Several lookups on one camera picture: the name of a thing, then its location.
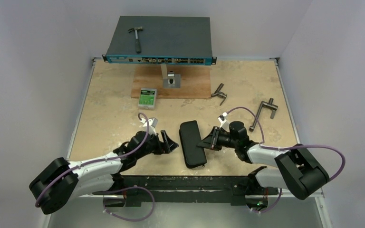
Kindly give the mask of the black zipper tool case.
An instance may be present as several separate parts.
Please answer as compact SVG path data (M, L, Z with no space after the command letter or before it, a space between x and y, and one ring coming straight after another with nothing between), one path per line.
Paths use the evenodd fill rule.
M198 122L192 120L181 123L179 136L186 167L193 169L204 166L207 163L205 151L202 147L197 146L202 140Z

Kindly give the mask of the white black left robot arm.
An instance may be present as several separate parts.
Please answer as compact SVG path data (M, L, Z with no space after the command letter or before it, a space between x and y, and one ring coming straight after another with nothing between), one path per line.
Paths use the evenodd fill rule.
M123 182L116 175L134 167L146 155L169 154L178 146L164 130L154 134L138 131L103 156L72 162L56 158L29 184L35 207L48 215L82 195L105 191L118 194Z

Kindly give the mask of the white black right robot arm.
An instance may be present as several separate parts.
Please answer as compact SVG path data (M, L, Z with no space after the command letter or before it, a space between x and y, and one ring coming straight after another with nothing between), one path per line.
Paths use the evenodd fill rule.
M197 146L213 151L233 148L241 161L259 164L259 168L248 174L248 188L253 193L265 188L287 189L297 199L304 200L330 181L328 172L304 145L268 149L251 140L240 121L230 123L228 131L214 127Z

